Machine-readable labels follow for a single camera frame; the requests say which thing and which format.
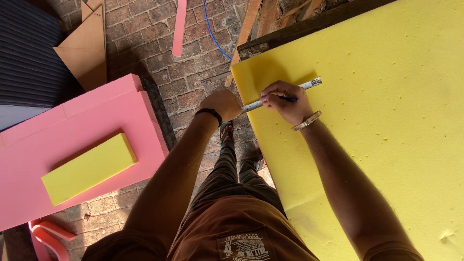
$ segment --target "silver bangle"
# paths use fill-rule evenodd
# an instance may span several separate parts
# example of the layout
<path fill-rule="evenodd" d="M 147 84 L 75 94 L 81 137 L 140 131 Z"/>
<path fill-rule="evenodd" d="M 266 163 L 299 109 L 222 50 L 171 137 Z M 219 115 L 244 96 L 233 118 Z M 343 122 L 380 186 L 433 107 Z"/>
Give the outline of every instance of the silver bangle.
<path fill-rule="evenodd" d="M 294 126 L 291 129 L 293 131 L 299 131 L 302 128 L 304 128 L 304 127 L 308 126 L 309 124 L 311 124 L 313 121 L 317 120 L 317 118 L 319 118 L 319 116 L 321 116 L 321 115 L 322 115 L 322 112 L 317 111 L 315 114 L 313 114 L 313 116 L 309 117 L 309 119 L 303 121 L 302 123 L 298 124 L 297 126 Z"/>

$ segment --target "blue cable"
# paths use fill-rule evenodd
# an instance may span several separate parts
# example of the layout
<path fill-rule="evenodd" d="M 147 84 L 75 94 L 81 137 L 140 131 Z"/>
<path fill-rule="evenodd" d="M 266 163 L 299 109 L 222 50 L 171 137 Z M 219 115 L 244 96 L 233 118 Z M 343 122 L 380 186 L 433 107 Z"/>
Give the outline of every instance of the blue cable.
<path fill-rule="evenodd" d="M 219 44 L 216 42 L 216 39 L 214 39 L 213 33 L 211 32 L 211 28 L 209 27 L 208 15 L 206 14 L 206 3 L 205 3 L 205 0 L 203 0 L 203 9 L 205 10 L 206 24 L 208 25 L 208 30 L 209 30 L 209 34 L 211 35 L 211 38 L 213 39 L 214 43 L 215 43 L 216 46 L 219 48 L 219 50 L 221 50 L 221 52 L 222 52 L 229 60 L 232 61 L 232 58 L 230 58 L 230 57 L 221 49 L 221 47 L 219 46 Z"/>

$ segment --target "right hand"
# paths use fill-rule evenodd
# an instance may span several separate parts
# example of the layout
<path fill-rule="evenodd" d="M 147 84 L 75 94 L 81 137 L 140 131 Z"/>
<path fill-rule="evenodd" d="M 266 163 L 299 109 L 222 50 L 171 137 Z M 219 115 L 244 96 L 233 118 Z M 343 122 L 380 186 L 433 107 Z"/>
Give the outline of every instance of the right hand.
<path fill-rule="evenodd" d="M 293 126 L 302 123 L 314 114 L 303 87 L 278 80 L 264 89 L 261 95 L 266 95 L 259 99 L 264 106 L 267 106 L 269 110 L 277 109 L 282 118 Z M 277 95 L 296 97 L 298 101 L 282 100 Z"/>
<path fill-rule="evenodd" d="M 229 89 L 215 91 L 206 97 L 201 103 L 199 109 L 214 109 L 222 118 L 222 121 L 235 119 L 242 113 L 243 104 L 237 96 Z"/>

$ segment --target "measuring tape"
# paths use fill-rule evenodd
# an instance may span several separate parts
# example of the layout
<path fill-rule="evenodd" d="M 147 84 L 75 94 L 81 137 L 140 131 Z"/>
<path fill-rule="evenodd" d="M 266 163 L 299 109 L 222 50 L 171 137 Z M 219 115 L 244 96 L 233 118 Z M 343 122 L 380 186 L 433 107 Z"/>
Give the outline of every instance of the measuring tape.
<path fill-rule="evenodd" d="M 317 77 L 314 80 L 311 80 L 309 82 L 306 82 L 306 83 L 304 83 L 302 85 L 298 85 L 298 86 L 303 87 L 306 90 L 306 89 L 309 89 L 309 88 L 314 87 L 316 85 L 319 85 L 321 83 L 322 83 L 321 77 Z M 242 114 L 244 114 L 246 112 L 249 112 L 249 111 L 252 111 L 254 109 L 257 109 L 257 108 L 259 108 L 261 106 L 263 106 L 263 103 L 261 101 L 257 101 L 257 102 L 245 105 L 245 106 L 242 107 Z"/>

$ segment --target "brown t-shirt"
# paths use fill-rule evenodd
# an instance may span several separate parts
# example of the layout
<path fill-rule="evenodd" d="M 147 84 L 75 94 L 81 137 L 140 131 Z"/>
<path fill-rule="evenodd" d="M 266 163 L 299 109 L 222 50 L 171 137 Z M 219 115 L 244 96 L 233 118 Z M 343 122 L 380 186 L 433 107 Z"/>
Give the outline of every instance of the brown t-shirt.
<path fill-rule="evenodd" d="M 288 220 L 272 205 L 252 196 L 201 201 L 184 220 L 169 253 L 142 232 L 122 230 L 85 251 L 92 260 L 264 261 L 318 260 Z M 410 245 L 387 242 L 366 253 L 364 261 L 423 261 Z"/>

